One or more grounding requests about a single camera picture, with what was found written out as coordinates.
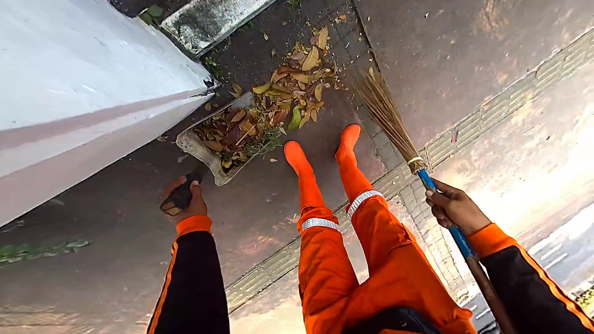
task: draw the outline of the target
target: black sleeve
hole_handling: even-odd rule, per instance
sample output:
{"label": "black sleeve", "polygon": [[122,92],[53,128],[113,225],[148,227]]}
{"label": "black sleeve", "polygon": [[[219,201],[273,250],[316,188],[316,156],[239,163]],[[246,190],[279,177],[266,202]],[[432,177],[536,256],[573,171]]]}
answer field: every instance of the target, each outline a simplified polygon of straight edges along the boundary
{"label": "black sleeve", "polygon": [[481,259],[519,333],[592,333],[594,323],[518,245]]}
{"label": "black sleeve", "polygon": [[163,291],[147,332],[229,333],[223,276],[209,232],[190,232],[173,243]]}

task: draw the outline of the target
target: debris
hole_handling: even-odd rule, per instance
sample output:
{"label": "debris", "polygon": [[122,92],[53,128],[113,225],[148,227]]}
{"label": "debris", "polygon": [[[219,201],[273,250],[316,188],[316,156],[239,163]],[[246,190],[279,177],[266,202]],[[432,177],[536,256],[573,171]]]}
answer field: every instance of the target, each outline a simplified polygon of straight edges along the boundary
{"label": "debris", "polygon": [[291,123],[289,123],[289,131],[297,129],[299,123],[301,123],[301,112],[299,111],[299,108],[299,106],[293,108],[293,117],[291,118]]}
{"label": "debris", "polygon": [[205,140],[202,143],[213,151],[221,152],[223,150],[223,145],[218,141]]}
{"label": "debris", "polygon": [[315,87],[315,99],[318,100],[318,102],[322,102],[322,89],[323,89],[323,84],[322,83],[318,83],[317,86]]}
{"label": "debris", "polygon": [[344,15],[344,14],[338,15],[338,17],[334,19],[334,22],[336,22],[336,23],[343,23],[345,21],[346,21],[346,15]]}
{"label": "debris", "polygon": [[458,141],[458,134],[460,131],[456,130],[456,132],[451,136],[451,143],[455,144]]}
{"label": "debris", "polygon": [[301,66],[301,70],[309,71],[312,68],[316,67],[318,64],[318,57],[319,57],[318,48],[313,46],[311,48],[311,52],[305,58],[305,61],[303,62],[303,65]]}
{"label": "debris", "polygon": [[323,27],[318,34],[318,46],[322,51],[326,51],[326,43],[328,42],[328,27]]}
{"label": "debris", "polygon": [[[281,134],[302,128],[309,119],[317,123],[324,105],[323,90],[332,84],[335,89],[342,87],[336,77],[340,69],[332,59],[324,59],[330,49],[328,27],[312,28],[312,36],[309,46],[295,42],[286,62],[271,74],[270,82],[251,88],[249,106],[218,111],[194,127],[226,172],[281,146]],[[278,55],[276,49],[271,51],[271,56]],[[238,84],[232,86],[233,96],[244,92]]]}
{"label": "debris", "polygon": [[270,88],[270,83],[267,83],[267,84],[263,84],[262,86],[252,88],[252,92],[254,92],[255,94],[264,94],[269,88]]}
{"label": "debris", "polygon": [[231,86],[233,86],[233,90],[235,91],[235,93],[241,95],[244,93],[244,89],[241,88],[240,85],[236,84],[236,83],[231,83]]}
{"label": "debris", "polygon": [[182,155],[181,157],[178,158],[178,163],[182,163],[182,161],[185,160],[185,158],[187,158],[189,155]]}

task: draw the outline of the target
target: human hand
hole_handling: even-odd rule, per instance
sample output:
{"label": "human hand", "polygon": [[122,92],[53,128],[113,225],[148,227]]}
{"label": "human hand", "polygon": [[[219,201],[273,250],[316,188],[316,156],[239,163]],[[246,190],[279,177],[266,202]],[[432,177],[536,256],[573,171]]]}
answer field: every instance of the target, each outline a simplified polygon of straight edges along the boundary
{"label": "human hand", "polygon": [[[173,192],[173,190],[178,188],[180,185],[184,184],[186,180],[186,177],[182,176],[173,183],[165,186],[165,189],[163,189],[163,198],[169,197],[171,192]],[[191,216],[208,214],[208,208],[204,202],[204,199],[202,198],[202,186],[200,183],[198,181],[192,181],[192,183],[189,185],[189,190],[190,193],[192,193],[192,199],[190,200],[189,206],[173,217],[167,215],[167,217],[169,217],[169,219],[176,224]]]}
{"label": "human hand", "polygon": [[471,235],[491,223],[464,191],[434,178],[431,179],[437,190],[442,193],[427,190],[426,202],[431,206],[431,213],[441,226],[446,228],[453,224],[458,226],[465,235]]}

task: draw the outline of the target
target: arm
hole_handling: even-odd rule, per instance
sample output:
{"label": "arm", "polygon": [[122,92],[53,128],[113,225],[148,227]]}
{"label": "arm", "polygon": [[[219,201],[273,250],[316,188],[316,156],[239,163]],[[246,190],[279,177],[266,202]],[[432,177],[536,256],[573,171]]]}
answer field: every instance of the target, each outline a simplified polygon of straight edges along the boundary
{"label": "arm", "polygon": [[[184,182],[185,177],[180,178],[165,191],[165,197]],[[148,334],[229,333],[223,276],[210,234],[212,221],[195,182],[190,188],[190,206],[175,217],[178,236]]]}
{"label": "arm", "polygon": [[594,331],[594,323],[582,309],[464,191],[434,182],[442,193],[427,192],[433,214],[440,225],[453,223],[468,236],[520,333]]}
{"label": "arm", "polygon": [[520,333],[592,333],[592,320],[497,225],[468,239]]}

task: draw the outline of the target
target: broom bristles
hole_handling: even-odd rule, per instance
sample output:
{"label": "broom bristles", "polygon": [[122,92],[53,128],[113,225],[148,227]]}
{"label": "broom bristles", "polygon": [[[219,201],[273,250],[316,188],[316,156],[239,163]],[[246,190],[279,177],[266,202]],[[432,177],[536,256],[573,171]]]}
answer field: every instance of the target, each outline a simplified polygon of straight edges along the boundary
{"label": "broom bristles", "polygon": [[364,74],[363,79],[355,84],[355,89],[369,107],[371,118],[380,126],[407,161],[410,171],[417,173],[420,169],[426,169],[427,165],[422,159],[413,160],[419,157],[419,152],[406,131],[400,112],[396,109],[384,79],[373,72],[372,68],[369,68],[369,73]]}

